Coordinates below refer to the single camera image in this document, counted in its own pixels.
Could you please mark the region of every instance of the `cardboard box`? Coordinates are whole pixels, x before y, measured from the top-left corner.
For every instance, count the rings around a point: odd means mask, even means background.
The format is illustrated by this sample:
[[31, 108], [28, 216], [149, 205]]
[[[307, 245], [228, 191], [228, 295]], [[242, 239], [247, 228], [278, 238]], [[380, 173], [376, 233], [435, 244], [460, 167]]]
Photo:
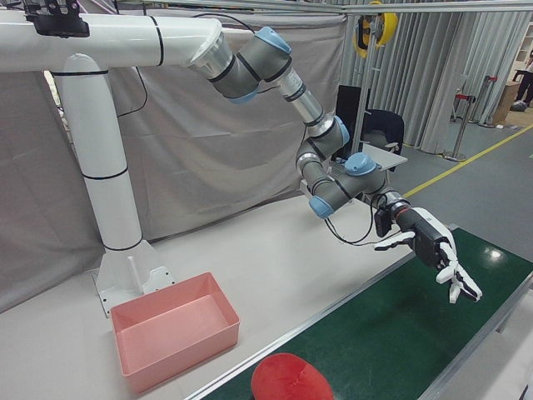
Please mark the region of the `cardboard box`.
[[519, 82], [507, 82], [506, 87], [500, 97], [500, 102], [496, 111], [492, 115], [492, 123], [494, 125], [504, 124], [506, 122], [507, 113], [515, 102], [516, 94], [518, 93]]

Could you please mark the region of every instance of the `white pillar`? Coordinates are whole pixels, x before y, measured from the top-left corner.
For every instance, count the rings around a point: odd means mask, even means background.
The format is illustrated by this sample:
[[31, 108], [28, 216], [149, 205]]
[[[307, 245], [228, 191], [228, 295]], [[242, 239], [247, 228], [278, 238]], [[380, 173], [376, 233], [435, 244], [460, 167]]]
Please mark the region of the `white pillar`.
[[107, 69], [85, 54], [74, 54], [54, 77], [106, 247], [97, 290], [108, 313], [174, 280], [142, 240]]

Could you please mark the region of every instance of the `robotic hand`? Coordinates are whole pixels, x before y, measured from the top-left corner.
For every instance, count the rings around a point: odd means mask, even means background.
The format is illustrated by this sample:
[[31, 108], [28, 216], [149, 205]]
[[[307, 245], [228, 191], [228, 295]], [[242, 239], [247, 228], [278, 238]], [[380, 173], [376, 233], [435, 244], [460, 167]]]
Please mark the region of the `robotic hand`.
[[450, 303], [455, 304], [461, 293], [476, 302], [481, 298], [481, 290], [457, 260], [451, 232], [440, 221], [418, 207], [400, 209], [395, 219], [402, 233], [377, 243], [375, 250], [407, 244], [424, 264], [439, 271], [438, 283], [450, 282]]

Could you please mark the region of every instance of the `green mat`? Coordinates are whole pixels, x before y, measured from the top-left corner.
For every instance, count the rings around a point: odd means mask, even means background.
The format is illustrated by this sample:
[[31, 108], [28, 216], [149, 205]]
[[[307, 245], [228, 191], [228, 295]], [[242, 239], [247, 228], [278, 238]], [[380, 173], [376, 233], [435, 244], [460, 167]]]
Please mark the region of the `green mat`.
[[[314, 365], [336, 400], [417, 399], [533, 271], [531, 262], [468, 232], [453, 234], [461, 265], [483, 291], [478, 303], [460, 296], [449, 304], [448, 285], [414, 258], [275, 353]], [[255, 367], [205, 399], [250, 400]]]

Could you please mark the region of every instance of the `black band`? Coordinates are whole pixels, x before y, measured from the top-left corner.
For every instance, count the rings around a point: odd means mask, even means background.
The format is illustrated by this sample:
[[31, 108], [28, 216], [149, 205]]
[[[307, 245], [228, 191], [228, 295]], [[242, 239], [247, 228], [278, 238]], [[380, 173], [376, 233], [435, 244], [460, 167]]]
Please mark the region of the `black band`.
[[84, 75], [105, 75], [109, 70], [105, 71], [89, 71], [89, 72], [51, 72], [54, 77], [81, 77]]
[[313, 187], [311, 188], [311, 194], [314, 196], [316, 188], [318, 188], [321, 184], [331, 182], [331, 179], [328, 177], [321, 177], [315, 183], [313, 183]]
[[115, 178], [120, 177], [121, 175], [123, 175], [126, 172], [127, 172], [127, 167], [126, 167], [126, 169], [124, 171], [121, 171], [121, 172], [116, 173], [114, 175], [109, 175], [107, 177], [89, 177], [88, 175], [85, 175], [84, 173], [82, 173], [82, 175], [86, 179], [92, 179], [94, 181], [105, 181], [106, 179], [113, 179], [114, 177]]
[[324, 157], [324, 154], [320, 151], [320, 149], [316, 146], [315, 143], [313, 143], [312, 140], [310, 140], [311, 138], [307, 139], [306, 142], [309, 143], [309, 146], [311, 146], [313, 148], [313, 150], [315, 150], [315, 153], [316, 155], [322, 160], [324, 161], [326, 159], [326, 157]]
[[237, 53], [237, 58], [239, 59], [239, 61], [242, 63], [242, 65], [244, 65], [244, 68], [246, 68], [248, 70], [248, 72], [250, 73], [250, 75], [252, 75], [254, 77], [254, 79], [258, 82], [261, 81], [261, 77], [259, 75], [257, 75], [257, 72], [255, 71], [255, 69], [252, 68], [252, 66], [248, 63], [248, 61], [242, 56], [242, 54], [240, 54], [239, 52]]
[[293, 93], [291, 96], [283, 96], [286, 102], [291, 103], [294, 102], [297, 98], [299, 98], [303, 93], [305, 93], [307, 90], [307, 86], [304, 82], [301, 83], [301, 86], [298, 90], [296, 90], [295, 93]]
[[278, 79], [291, 66], [291, 63], [292, 63], [292, 58], [289, 57], [289, 59], [287, 60], [286, 64], [283, 66], [283, 68], [280, 69], [277, 73], [275, 73], [271, 77], [266, 77], [265, 78], [265, 82], [272, 82], [272, 81], [275, 81], [276, 79]]
[[228, 73], [230, 73], [230, 71], [232, 70], [233, 68], [233, 64], [235, 64], [235, 56], [232, 57], [232, 60], [230, 61], [230, 63], [228, 64], [228, 66], [226, 67], [226, 69], [224, 71], [222, 71], [222, 73], [220, 75], [218, 75], [217, 77], [212, 77], [211, 79], [207, 79], [209, 82], [211, 83], [215, 83], [215, 82], [218, 82], [220, 81], [221, 79], [223, 79]]
[[158, 67], [160, 65], [163, 65], [163, 61], [165, 60], [165, 47], [163, 46], [163, 37], [161, 36], [161, 30], [159, 29], [159, 25], [157, 25], [157, 21], [156, 19], [149, 15], [148, 17], [150, 17], [153, 21], [153, 24], [156, 26], [156, 30], [157, 30], [157, 35], [159, 37], [159, 48], [161, 49], [161, 57], [159, 58], [159, 63], [158, 63]]
[[317, 119], [314, 119], [311, 122], [304, 122], [303, 124], [308, 128], [314, 127], [315, 125], [318, 125], [322, 121], [323, 118], [324, 118], [324, 110], [322, 109], [322, 112], [320, 113], [320, 116]]
[[348, 200], [352, 200], [352, 199], [353, 199], [353, 197], [350, 196], [350, 193], [348, 193], [348, 192], [346, 191], [346, 189], [341, 185], [341, 183], [340, 183], [339, 181], [337, 181], [336, 179], [334, 179], [334, 182], [335, 182], [336, 185], [342, 190], [342, 192], [344, 193], [344, 195], [346, 196], [346, 198], [347, 198]]
[[139, 239], [139, 241], [137, 243], [135, 243], [133, 246], [130, 246], [130, 247], [125, 247], [125, 248], [113, 248], [113, 247], [109, 247], [109, 246], [106, 246], [106, 243], [103, 244], [103, 246], [107, 249], [107, 250], [113, 250], [114, 252], [124, 252], [126, 250], [130, 250], [132, 248], [134, 248], [135, 246], [137, 246], [140, 242], [142, 242], [142, 236], [141, 238]]

